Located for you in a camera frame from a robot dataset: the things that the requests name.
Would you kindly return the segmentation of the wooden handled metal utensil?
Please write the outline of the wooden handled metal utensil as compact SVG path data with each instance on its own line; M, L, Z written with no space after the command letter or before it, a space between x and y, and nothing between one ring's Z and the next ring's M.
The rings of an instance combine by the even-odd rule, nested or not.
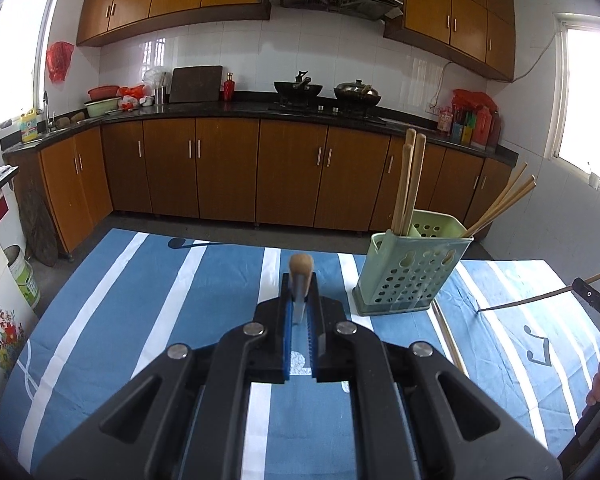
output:
M292 297L292 322L299 325L306 310L306 297L309 295L314 271L314 261L309 254L299 252L289 260L289 279Z

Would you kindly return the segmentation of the wooden chopstick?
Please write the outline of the wooden chopstick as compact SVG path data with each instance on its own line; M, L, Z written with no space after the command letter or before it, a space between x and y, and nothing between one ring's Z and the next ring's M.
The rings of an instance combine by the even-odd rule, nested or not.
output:
M449 349L452 362L466 376L469 376L468 369L465 365L462 355L460 354L460 349L457 347L457 343L451 332L449 323L446 322L446 318L445 318L443 311L442 311L441 307L439 306L437 300L434 300L431 303L431 309L432 309L432 312L434 312L434 316L436 317L438 324L440 325L441 333L443 335L443 339L446 343L446 346Z
M504 309L514 308L514 307L521 307L521 306L525 306L526 304L533 304L534 302L538 302L538 301L545 300L545 299L550 299L550 298L565 294L566 292L573 292L573 284L575 281L576 280L574 280L571 285L552 290L551 292L544 292L544 294L532 296L532 297L517 300L517 301L512 301L512 302L509 302L508 304L499 304L498 306L494 306L494 307L480 308L477 312L482 313L482 312L489 312L489 311L496 311L496 310L504 310ZM591 285L597 281L600 281L600 273L590 276L589 278L586 278L583 281L589 285Z
M510 177L508 183L502 189L500 195L492 202L490 207L483 213L483 215L472 222L463 234L464 237L472 237L485 229L487 226L498 218L501 214L513 207L518 200L521 200L524 196L530 193L535 188L535 176L528 177L522 183L518 183L524 172L526 171L528 164L525 162L516 172Z

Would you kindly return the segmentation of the lower wooden kitchen cabinets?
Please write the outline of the lower wooden kitchen cabinets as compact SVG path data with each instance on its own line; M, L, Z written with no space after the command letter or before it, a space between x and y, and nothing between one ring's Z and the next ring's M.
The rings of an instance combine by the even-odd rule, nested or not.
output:
M10 148L24 232L73 252L113 212L385 231L402 134L242 117L108 122Z

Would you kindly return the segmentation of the wooden kitchen cabinets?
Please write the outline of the wooden kitchen cabinets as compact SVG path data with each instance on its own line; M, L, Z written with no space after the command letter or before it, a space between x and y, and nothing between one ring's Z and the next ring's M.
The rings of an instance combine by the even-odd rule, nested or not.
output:
M486 79L515 73L514 0L400 0L403 14L383 22L387 39L410 44ZM84 0L80 46L104 44L158 29L217 21L264 20L270 0Z
M10 148L24 232L73 252L113 212L385 231L402 134L242 117L108 122Z

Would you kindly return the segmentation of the black kitchen countertop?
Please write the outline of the black kitchen countertop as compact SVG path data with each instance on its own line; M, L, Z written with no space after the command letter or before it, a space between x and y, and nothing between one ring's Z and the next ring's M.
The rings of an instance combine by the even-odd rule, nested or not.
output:
M464 146L450 142L445 139L434 128L437 123L431 119L419 117L416 115L399 112L391 108L381 106L374 107L367 114L385 119L387 125L375 125L369 122L357 122L350 119L306 117L301 115L287 115L277 112L271 112L268 107L272 103L279 103L280 99L272 92L259 91L239 91L230 102L217 100L215 102L187 103L187 104L166 104L150 107L139 107L128 112L112 112L97 118L87 118L82 122L77 122L65 128L60 128L52 132L44 132L42 136L29 143L17 142L11 134L1 143L2 159L6 164L10 164L15 154L25 152L34 153L46 146L55 144L59 141L71 138L77 133L83 132L89 128L95 128L103 125L122 124L122 122L143 122L153 119L181 119L181 118L249 118L259 120L286 120L286 122L306 122L307 124L317 124L347 128L353 130L378 133L382 136L404 136L408 128L413 128L418 132L426 134L429 144L436 144L444 148L452 148L466 154L480 157L493 158L498 162L509 167L515 167L518 162L518 153L498 145L494 153L488 153L469 146ZM324 106L340 105L332 98L319 98L314 104Z

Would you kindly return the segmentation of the upper wooden kitchen cabinets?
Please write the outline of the upper wooden kitchen cabinets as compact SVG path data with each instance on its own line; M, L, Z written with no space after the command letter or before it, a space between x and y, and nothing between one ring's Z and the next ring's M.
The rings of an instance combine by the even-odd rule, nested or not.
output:
M387 39L410 44L486 79L515 73L514 0L400 0L403 14L383 22ZM158 29L217 21L264 20L270 0L84 0L80 46L104 44Z

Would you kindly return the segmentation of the green perforated utensil holder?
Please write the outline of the green perforated utensil holder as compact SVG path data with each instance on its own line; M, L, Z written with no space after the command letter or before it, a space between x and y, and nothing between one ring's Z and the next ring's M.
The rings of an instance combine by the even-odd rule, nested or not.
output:
M384 315L426 310L472 242L449 214L416 209L407 236L387 230L370 238L358 284L358 313Z

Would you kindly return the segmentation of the blue white striped tablecloth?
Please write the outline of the blue white striped tablecloth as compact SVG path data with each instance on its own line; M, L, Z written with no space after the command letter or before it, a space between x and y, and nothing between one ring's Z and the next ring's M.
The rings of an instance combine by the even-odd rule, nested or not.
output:
M0 404L0 437L26 469L170 344L214 344L275 297L289 252L113 230L58 292L24 344ZM318 287L382 340L450 354L433 313L365 316L352 292L364 257L318 252ZM569 294L480 308L562 288L541 260L460 262L437 294L469 378L551 453L567 445L600 362L600 332ZM311 376L308 337L292 335L290 378L250 403L247 479L351 479L347 384Z

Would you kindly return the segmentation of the wooden chopstick on table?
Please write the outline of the wooden chopstick on table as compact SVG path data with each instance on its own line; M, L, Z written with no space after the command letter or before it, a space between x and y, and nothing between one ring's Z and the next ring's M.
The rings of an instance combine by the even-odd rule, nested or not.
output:
M457 343L451 332L449 323L446 322L446 318L445 318L443 311L442 311L441 307L439 306L437 300L434 300L431 303L431 309L432 309L432 312L434 312L434 316L436 317L438 324L440 325L441 333L443 335L443 339L446 343L446 346L449 349L452 362L466 376L469 376L468 369L465 365L462 355L460 354L460 349L457 347Z

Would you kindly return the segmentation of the thick wooden stick in holder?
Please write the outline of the thick wooden stick in holder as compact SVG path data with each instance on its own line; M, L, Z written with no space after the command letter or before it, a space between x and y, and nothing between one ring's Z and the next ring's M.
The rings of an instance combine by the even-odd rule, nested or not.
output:
M425 148L426 136L422 133L417 133L415 136L410 180L408 180L407 198L401 226L401 234L404 236L407 236L411 229L420 176L422 175L422 164L424 163Z

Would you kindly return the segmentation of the gas stove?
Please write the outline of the gas stove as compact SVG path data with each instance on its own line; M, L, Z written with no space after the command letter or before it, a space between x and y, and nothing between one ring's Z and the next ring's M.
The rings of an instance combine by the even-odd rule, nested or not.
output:
M374 115L358 113L355 110L340 110L336 106L324 106L322 104L292 105L291 103L272 103L268 107L268 110L287 115L350 119L357 122L369 122L375 125L387 125L385 119Z

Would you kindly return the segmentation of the wooden chopstick leaning in holder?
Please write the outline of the wooden chopstick leaning in holder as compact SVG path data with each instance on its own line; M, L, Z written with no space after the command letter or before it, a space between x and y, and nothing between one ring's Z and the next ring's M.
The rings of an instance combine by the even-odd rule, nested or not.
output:
M501 214L513 207L518 200L521 200L524 196L530 193L535 188L535 176L528 177L522 183L518 183L524 172L526 171L528 164L525 162L516 172L510 177L508 183L502 189L500 195L492 202L490 207L483 213L483 215L472 222L463 234L464 237L472 237L485 229L487 226L498 218Z

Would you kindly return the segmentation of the lidded dark wok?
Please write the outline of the lidded dark wok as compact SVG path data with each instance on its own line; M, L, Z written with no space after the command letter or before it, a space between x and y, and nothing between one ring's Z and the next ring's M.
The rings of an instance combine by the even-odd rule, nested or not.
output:
M337 84L334 93L342 106L374 107L381 100L378 91L361 79Z

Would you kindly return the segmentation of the red bottle on counter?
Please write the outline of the red bottle on counter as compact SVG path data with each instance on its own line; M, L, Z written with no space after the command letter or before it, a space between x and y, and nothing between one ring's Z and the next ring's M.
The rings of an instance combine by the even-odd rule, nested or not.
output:
M230 102L233 99L235 92L236 82L234 81L234 76L231 72L226 74L226 79L223 82L223 100L225 102Z

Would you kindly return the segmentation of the red bag and boxes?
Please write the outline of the red bag and boxes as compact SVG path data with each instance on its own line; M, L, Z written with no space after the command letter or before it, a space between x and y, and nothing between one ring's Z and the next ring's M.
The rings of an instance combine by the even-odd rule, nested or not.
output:
M438 133L476 150L494 153L501 128L498 106L484 92L455 89L451 104L438 110Z

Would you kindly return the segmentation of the dark wooden cutting board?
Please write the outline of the dark wooden cutting board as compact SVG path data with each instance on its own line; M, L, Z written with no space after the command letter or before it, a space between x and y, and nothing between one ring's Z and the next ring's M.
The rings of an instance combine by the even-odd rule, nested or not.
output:
M215 102L220 98L222 65L174 68L171 79L171 104Z

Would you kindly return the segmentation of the white green paint bucket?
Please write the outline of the white green paint bucket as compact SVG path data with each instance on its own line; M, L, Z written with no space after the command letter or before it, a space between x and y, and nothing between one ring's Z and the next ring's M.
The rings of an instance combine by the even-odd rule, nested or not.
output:
M41 299L38 283L35 281L33 269L18 245L8 246L4 249L8 261L9 271L12 272L20 292L29 306L34 309Z

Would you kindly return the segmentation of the green basin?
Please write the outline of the green basin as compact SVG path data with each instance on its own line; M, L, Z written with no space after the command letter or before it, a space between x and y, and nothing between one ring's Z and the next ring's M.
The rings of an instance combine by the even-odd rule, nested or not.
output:
M86 114L89 118L97 118L107 115L119 108L119 102L120 98L118 96L115 96L114 98L86 102Z

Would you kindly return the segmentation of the red basin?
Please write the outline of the red basin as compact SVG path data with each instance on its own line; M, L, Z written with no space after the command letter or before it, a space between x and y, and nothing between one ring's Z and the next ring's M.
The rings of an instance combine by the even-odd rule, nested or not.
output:
M87 95L91 101L101 101L106 99L113 99L119 93L120 87L116 84L106 84L106 86L99 86L87 91Z

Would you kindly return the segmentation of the yellow detergent bottle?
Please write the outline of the yellow detergent bottle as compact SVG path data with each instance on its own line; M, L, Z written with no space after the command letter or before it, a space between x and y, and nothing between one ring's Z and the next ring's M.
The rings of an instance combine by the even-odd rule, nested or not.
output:
M38 137L38 111L35 108L20 116L19 131L22 143L29 143Z

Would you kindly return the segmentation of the red plastic bag on wall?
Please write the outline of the red plastic bag on wall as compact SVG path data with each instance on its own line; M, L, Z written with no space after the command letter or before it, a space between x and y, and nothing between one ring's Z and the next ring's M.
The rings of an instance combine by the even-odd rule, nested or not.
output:
M65 81L71 65L74 45L67 41L56 41L46 51L45 66L48 79L52 84Z

